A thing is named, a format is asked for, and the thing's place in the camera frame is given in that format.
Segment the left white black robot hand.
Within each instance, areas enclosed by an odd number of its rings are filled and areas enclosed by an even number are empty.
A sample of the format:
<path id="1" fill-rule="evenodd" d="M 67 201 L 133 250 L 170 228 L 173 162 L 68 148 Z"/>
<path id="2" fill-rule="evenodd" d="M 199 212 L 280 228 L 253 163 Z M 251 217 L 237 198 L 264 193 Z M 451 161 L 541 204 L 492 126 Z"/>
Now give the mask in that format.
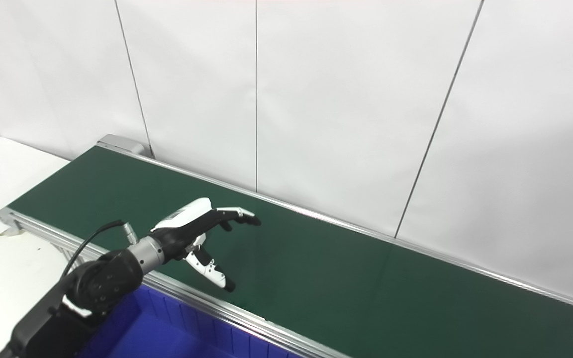
<path id="1" fill-rule="evenodd" d="M 232 292 L 236 284 L 203 247 L 207 232 L 216 226 L 230 232 L 232 221 L 250 226 L 262 224 L 253 212 L 245 208 L 213 208 L 210 199 L 202 197 L 161 220 L 151 229 L 150 237 L 161 247 L 165 263 L 171 259 L 186 261 L 214 285 Z"/>

